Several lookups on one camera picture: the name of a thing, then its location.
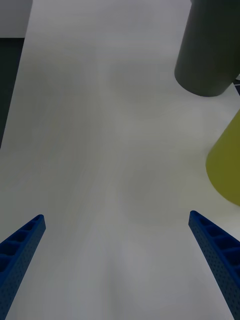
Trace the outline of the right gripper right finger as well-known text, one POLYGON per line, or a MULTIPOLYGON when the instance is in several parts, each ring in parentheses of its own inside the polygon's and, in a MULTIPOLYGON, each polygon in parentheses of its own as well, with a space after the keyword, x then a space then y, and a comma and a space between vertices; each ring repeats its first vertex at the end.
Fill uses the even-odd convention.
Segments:
POLYGON ((233 318, 240 319, 240 242, 195 210, 188 225, 233 318))

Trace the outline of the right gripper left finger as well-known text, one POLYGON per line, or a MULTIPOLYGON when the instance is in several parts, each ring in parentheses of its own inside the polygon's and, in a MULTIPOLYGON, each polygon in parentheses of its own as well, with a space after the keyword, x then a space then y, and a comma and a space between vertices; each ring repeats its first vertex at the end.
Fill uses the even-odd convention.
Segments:
POLYGON ((45 218, 39 214, 0 243, 1 320, 10 310, 45 230, 45 218))

